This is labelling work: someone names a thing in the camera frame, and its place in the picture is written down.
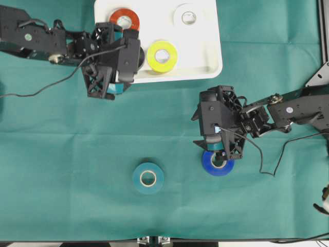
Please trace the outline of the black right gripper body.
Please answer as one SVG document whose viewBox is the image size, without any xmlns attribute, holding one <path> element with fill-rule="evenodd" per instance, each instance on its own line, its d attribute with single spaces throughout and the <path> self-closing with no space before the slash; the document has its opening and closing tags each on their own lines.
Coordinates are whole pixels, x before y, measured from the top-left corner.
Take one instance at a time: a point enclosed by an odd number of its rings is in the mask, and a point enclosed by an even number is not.
<svg viewBox="0 0 329 247">
<path fill-rule="evenodd" d="M 210 101 L 219 102 L 219 109 L 215 115 L 219 122 L 215 123 L 221 130 L 222 148 L 216 148 L 216 158 L 219 160 L 241 159 L 247 134 L 252 138 L 258 138 L 262 134 L 272 130 L 269 116 L 263 102 L 255 102 L 248 105 L 240 103 L 246 98 L 237 96 L 233 87 L 217 86 L 208 89 Z"/>
</svg>

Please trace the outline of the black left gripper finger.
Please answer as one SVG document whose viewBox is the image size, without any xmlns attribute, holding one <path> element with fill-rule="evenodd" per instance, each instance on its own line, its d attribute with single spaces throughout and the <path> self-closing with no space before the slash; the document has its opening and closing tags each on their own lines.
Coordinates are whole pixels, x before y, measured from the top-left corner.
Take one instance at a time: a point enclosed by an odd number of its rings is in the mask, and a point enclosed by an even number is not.
<svg viewBox="0 0 329 247">
<path fill-rule="evenodd" d="M 131 83 L 110 83 L 106 93 L 112 95 L 123 94 L 132 84 Z"/>
<path fill-rule="evenodd" d="M 114 27 L 114 40 L 119 40 L 123 37 L 123 29 L 120 26 Z"/>
</svg>

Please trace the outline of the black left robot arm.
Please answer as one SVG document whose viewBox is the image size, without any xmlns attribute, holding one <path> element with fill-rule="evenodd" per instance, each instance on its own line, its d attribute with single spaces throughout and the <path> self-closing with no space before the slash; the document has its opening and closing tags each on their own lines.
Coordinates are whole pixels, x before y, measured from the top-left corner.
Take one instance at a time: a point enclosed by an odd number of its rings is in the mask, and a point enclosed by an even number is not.
<svg viewBox="0 0 329 247">
<path fill-rule="evenodd" d="M 145 60 L 138 30 L 102 22 L 93 32 L 69 31 L 59 19 L 49 27 L 23 9 L 4 5 L 1 52 L 81 70 L 87 96 L 107 100 L 132 85 Z"/>
</svg>

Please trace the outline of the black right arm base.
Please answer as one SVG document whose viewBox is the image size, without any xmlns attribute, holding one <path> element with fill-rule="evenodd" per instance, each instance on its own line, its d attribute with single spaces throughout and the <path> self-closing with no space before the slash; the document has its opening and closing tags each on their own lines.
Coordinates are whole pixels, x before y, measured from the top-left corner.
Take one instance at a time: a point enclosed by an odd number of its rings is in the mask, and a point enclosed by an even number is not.
<svg viewBox="0 0 329 247">
<path fill-rule="evenodd" d="M 323 64 L 321 68 L 307 81 L 306 87 L 328 85 L 328 62 Z"/>
</svg>

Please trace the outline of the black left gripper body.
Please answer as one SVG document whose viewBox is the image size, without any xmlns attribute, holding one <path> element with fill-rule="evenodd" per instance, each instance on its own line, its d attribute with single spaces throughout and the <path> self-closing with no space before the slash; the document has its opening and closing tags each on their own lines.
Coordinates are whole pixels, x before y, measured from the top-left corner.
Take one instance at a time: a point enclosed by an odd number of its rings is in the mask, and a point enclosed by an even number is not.
<svg viewBox="0 0 329 247">
<path fill-rule="evenodd" d="M 65 64 L 81 69 L 87 96 L 91 98 L 114 100 L 115 95 L 107 94 L 106 90 L 111 83 L 112 68 L 102 66 L 99 57 L 122 48 L 101 51 L 100 46 L 112 43 L 114 40 L 114 27 L 111 22 L 97 23 L 92 33 L 81 31 L 67 31 L 67 44 Z"/>
</svg>

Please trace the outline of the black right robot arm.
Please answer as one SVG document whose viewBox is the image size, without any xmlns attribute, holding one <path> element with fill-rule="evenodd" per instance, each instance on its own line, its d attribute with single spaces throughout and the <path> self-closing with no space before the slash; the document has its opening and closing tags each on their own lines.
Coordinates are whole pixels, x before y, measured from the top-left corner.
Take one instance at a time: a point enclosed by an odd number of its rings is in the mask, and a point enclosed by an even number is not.
<svg viewBox="0 0 329 247">
<path fill-rule="evenodd" d="M 199 122 L 203 139 L 194 143 L 226 161 L 243 157 L 248 135 L 260 138 L 273 131 L 289 133 L 292 124 L 310 125 L 328 139 L 327 85 L 274 94 L 253 103 L 241 102 L 245 99 L 226 85 L 201 92 L 191 119 Z"/>
</svg>

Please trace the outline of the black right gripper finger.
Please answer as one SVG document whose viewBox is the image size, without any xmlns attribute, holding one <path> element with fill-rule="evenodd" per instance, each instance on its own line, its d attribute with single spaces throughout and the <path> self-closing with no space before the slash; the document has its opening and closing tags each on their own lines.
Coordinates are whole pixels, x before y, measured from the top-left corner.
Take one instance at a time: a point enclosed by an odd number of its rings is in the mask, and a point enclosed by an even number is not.
<svg viewBox="0 0 329 247">
<path fill-rule="evenodd" d="M 196 121 L 196 120 L 199 120 L 199 118 L 200 118 L 200 111 L 199 111 L 199 109 L 197 109 L 197 110 L 194 112 L 194 114 L 193 114 L 191 120 L 192 120 L 192 121 Z"/>
<path fill-rule="evenodd" d="M 204 150 L 202 154 L 202 162 L 227 161 L 227 155 L 223 142 L 208 144 L 205 140 L 194 140 L 193 143 Z"/>
</svg>

